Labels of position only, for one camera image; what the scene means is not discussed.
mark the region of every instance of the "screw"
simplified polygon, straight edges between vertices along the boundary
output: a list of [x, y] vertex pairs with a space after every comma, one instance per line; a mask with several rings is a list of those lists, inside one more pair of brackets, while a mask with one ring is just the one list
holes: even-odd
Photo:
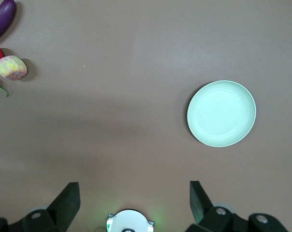
[[217, 208], [216, 212], [219, 215], [226, 215], [227, 214], [223, 208]]
[[41, 213], [35, 213], [35, 214], [32, 214], [31, 218], [36, 219], [36, 218], [39, 218], [40, 216], [41, 216]]
[[261, 222], [261, 223], [264, 223], [264, 224], [268, 223], [267, 218], [266, 218], [265, 216], [263, 216], [263, 215], [257, 215], [257, 216], [256, 216], [256, 219], [257, 219], [259, 222]]

